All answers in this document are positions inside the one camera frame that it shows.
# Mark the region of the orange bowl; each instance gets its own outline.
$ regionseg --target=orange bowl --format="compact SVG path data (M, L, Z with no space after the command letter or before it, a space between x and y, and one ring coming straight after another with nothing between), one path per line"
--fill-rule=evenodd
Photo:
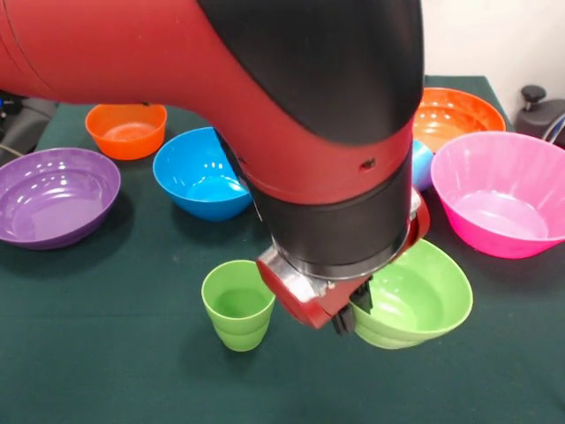
M160 104L99 104L85 126L108 157L132 161L150 156L165 141L167 109Z
M452 88L424 88L414 117L414 139L435 153L455 137L479 131L506 131L504 117L492 104Z

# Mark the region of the purple bowl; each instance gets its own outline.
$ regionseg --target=purple bowl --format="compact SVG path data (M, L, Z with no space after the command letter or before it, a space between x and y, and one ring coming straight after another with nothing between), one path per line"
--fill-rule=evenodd
M120 171L83 148L52 148L0 168L0 240L31 250L77 243L116 200Z

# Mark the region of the green bowl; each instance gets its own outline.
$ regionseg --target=green bowl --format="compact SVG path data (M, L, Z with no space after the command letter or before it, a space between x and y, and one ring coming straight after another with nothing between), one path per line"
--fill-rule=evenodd
M353 306L355 332L368 344L402 349L443 336L469 316L467 276L440 248L421 239L369 284L371 313Z

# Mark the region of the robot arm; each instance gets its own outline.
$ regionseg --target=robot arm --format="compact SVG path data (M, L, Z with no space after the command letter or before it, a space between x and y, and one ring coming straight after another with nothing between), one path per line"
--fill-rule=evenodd
M266 284L314 328L427 230L419 0L4 0L0 64L13 93L205 117L273 236Z

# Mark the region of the blue bowl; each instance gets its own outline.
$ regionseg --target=blue bowl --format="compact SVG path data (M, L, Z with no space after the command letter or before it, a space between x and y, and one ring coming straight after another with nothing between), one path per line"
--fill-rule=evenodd
M412 185L420 192L432 185L433 153L424 143L412 144Z
M225 221L252 203L211 127L171 139L155 156L153 173L175 204L200 219Z

